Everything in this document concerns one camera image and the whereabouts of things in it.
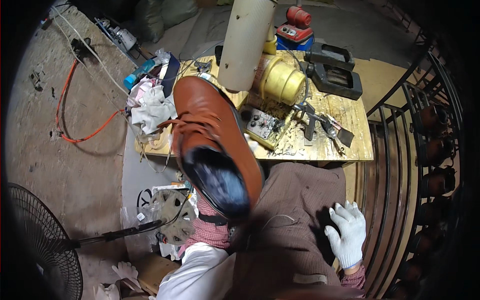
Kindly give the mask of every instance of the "red power tool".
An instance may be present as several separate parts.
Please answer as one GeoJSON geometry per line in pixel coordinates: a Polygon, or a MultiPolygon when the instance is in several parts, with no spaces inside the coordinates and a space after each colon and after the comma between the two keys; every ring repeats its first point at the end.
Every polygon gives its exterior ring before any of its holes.
{"type": "Polygon", "coordinates": [[[313,35],[309,27],[312,16],[301,8],[300,1],[297,6],[291,6],[287,11],[287,22],[276,30],[276,34],[294,43],[301,43],[313,35]]]}

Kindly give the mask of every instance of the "orange hose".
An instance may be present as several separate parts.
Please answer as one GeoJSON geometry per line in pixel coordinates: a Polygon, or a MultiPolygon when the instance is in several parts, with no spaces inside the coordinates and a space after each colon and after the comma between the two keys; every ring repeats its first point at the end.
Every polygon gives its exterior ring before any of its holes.
{"type": "Polygon", "coordinates": [[[61,136],[64,140],[66,141],[69,141],[70,143],[79,143],[79,142],[83,142],[83,141],[86,141],[88,140],[89,138],[91,138],[92,136],[96,135],[97,133],[99,133],[111,120],[112,118],[118,114],[118,110],[116,112],[114,112],[110,118],[100,127],[98,128],[94,133],[92,133],[91,135],[87,136],[87,137],[84,137],[83,139],[78,139],[78,140],[73,140],[73,139],[70,139],[68,137],[66,137],[64,134],[63,134],[63,131],[61,130],[60,128],[60,124],[59,124],[59,111],[60,111],[60,104],[61,104],[61,101],[63,99],[63,95],[65,94],[65,90],[67,89],[67,86],[68,84],[70,83],[70,80],[72,79],[72,75],[73,75],[73,70],[75,70],[75,67],[77,65],[77,59],[75,59],[73,61],[73,64],[72,64],[72,67],[70,68],[70,72],[68,74],[68,77],[67,77],[67,81],[65,82],[65,85],[63,86],[63,89],[62,89],[62,92],[61,92],[61,95],[60,95],[60,99],[59,99],[59,103],[57,105],[57,114],[56,114],[56,121],[57,121],[57,128],[58,130],[61,132],[61,136]]]}

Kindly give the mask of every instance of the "person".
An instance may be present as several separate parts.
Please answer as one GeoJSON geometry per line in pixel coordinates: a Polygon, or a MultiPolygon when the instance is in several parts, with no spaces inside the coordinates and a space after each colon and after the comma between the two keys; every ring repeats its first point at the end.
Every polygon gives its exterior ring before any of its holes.
{"type": "Polygon", "coordinates": [[[345,191],[342,168],[277,164],[231,244],[228,224],[216,222],[216,211],[200,199],[203,217],[193,222],[182,266],[163,278],[157,299],[275,299],[291,286],[361,289],[365,218],[345,191]],[[341,279],[332,268],[335,257],[341,279]]]}

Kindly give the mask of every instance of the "brown leather shoe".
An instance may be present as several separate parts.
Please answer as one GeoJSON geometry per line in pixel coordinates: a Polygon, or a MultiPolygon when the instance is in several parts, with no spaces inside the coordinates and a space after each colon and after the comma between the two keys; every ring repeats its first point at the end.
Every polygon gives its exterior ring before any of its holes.
{"type": "Polygon", "coordinates": [[[178,118],[172,148],[180,169],[209,204],[227,219],[243,219],[258,201],[263,173],[240,129],[230,99],[200,77],[177,81],[173,99],[178,118]]]}

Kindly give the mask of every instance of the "red checkered sleeve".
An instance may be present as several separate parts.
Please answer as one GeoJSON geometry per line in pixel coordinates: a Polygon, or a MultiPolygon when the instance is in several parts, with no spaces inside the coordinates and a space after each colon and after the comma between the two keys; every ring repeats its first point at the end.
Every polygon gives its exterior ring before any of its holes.
{"type": "Polygon", "coordinates": [[[347,288],[363,289],[363,285],[365,284],[365,267],[361,265],[360,269],[355,274],[343,275],[340,284],[347,288]]]}
{"type": "MultiPolygon", "coordinates": [[[[198,200],[197,208],[203,215],[215,216],[218,214],[203,197],[200,197],[198,200]]],[[[228,224],[216,226],[214,223],[208,223],[196,218],[193,221],[193,227],[195,228],[195,233],[190,235],[185,241],[185,249],[198,242],[204,242],[221,249],[226,249],[230,246],[228,241],[228,224]]]]}

